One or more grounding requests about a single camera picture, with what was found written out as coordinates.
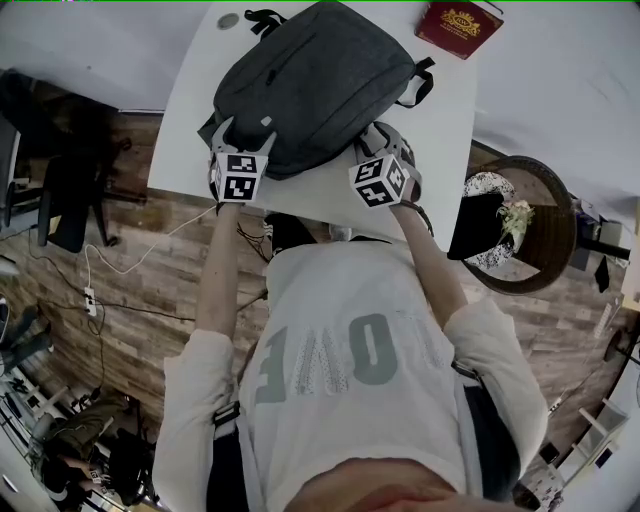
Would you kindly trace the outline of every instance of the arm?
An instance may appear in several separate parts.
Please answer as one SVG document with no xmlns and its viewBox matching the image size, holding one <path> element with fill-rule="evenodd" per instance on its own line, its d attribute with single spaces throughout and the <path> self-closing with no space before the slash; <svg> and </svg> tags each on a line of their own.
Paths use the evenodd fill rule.
<svg viewBox="0 0 640 512">
<path fill-rule="evenodd" d="M 240 205 L 220 209 L 209 254 L 200 277 L 196 329 L 219 332 L 233 338 L 238 294 L 238 246 L 236 225 Z"/>
<path fill-rule="evenodd" d="M 58 458 L 61 459 L 70 468 L 81 469 L 84 475 L 87 478 L 91 479 L 91 465 L 88 462 L 74 459 L 72 457 L 66 457 L 64 455 L 58 455 Z"/>
<path fill-rule="evenodd" d="M 444 328 L 451 315 L 467 304 L 460 281 L 418 212 L 401 205 L 392 207 L 391 212 L 407 239 L 418 279 L 433 314 Z"/>
<path fill-rule="evenodd" d="M 82 482 L 78 482 L 78 485 L 86 492 L 102 492 L 102 485 L 94 484 L 93 480 L 83 480 Z"/>
<path fill-rule="evenodd" d="M 454 313 L 444 334 L 455 347 L 456 359 L 482 377 L 518 448 L 524 472 L 544 439 L 548 414 L 513 318 L 491 299 L 483 299 Z"/>
<path fill-rule="evenodd" d="M 231 365 L 236 324 L 240 206 L 220 209 L 200 277 L 196 329 L 182 353 L 164 361 L 164 418 L 153 483 L 171 510 L 204 512 L 212 464 L 214 412 L 233 391 Z"/>
</svg>

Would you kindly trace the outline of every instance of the power strip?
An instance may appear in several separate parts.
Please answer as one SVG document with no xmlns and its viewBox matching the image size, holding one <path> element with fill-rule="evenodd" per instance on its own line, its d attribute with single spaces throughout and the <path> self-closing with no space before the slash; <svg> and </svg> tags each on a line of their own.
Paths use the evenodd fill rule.
<svg viewBox="0 0 640 512">
<path fill-rule="evenodd" d="M 96 309 L 96 294 L 93 288 L 88 286 L 84 289 L 84 305 L 89 316 L 96 316 L 98 311 Z"/>
</svg>

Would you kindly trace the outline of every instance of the dark gray backpack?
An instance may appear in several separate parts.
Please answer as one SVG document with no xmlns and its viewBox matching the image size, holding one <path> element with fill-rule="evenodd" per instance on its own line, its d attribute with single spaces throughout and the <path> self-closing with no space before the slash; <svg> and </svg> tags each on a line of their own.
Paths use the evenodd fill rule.
<svg viewBox="0 0 640 512">
<path fill-rule="evenodd" d="M 319 2 L 288 21 L 273 11 L 245 17 L 257 22 L 255 33 L 264 30 L 263 40 L 223 78 L 215 113 L 199 134 L 210 145 L 234 116 L 228 142 L 252 151 L 275 130 L 270 178 L 290 178 L 340 154 L 414 76 L 425 82 L 415 104 L 402 106 L 414 107 L 433 88 L 431 58 L 415 64 L 389 34 L 339 2 Z"/>
</svg>

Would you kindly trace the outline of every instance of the white cube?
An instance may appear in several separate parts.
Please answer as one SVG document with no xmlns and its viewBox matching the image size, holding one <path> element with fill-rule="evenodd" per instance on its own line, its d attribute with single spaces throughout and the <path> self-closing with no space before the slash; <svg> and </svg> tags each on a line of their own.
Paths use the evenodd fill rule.
<svg viewBox="0 0 640 512">
<path fill-rule="evenodd" d="M 368 208 L 398 204 L 408 179 L 409 173 L 393 155 L 349 169 L 351 188 Z"/>
<path fill-rule="evenodd" d="M 269 158 L 247 153 L 216 153 L 211 173 L 218 200 L 226 203 L 249 203 L 258 194 L 260 179 Z"/>
</svg>

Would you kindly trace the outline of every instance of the wall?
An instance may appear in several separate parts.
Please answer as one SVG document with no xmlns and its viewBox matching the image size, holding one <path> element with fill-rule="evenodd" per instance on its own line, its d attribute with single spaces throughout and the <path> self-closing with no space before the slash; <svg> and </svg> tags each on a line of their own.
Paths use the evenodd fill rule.
<svg viewBox="0 0 640 512">
<path fill-rule="evenodd" d="M 627 512 L 640 491 L 640 408 L 636 387 L 640 369 L 627 364 L 610 400 L 629 415 L 617 440 L 616 451 L 602 469 L 571 482 L 564 490 L 564 503 L 557 512 Z M 572 465 L 572 453 L 560 467 Z"/>
<path fill-rule="evenodd" d="M 2 480 L 7 475 L 18 488 L 13 493 Z M 29 465 L 0 428 L 0 494 L 16 512 L 57 512 L 57 507 L 31 475 Z"/>
<path fill-rule="evenodd" d="M 206 3 L 15 3 L 0 68 L 122 109 L 164 110 Z"/>
<path fill-rule="evenodd" d="M 640 195 L 640 9 L 501 2 L 478 52 L 474 138 L 538 158 L 571 192 L 633 230 Z"/>
</svg>

